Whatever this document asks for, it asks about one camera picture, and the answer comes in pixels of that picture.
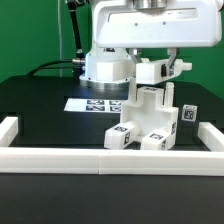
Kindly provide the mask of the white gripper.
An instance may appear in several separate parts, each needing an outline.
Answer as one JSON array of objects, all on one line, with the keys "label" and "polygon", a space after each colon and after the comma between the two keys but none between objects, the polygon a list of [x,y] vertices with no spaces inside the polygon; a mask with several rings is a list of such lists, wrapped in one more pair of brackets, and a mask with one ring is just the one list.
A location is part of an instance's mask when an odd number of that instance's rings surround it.
[{"label": "white gripper", "polygon": [[138,0],[92,0],[93,39],[102,48],[130,48],[133,68],[138,48],[168,48],[169,76],[178,48],[211,47],[222,37],[222,0],[165,0],[162,8],[139,7]]}]

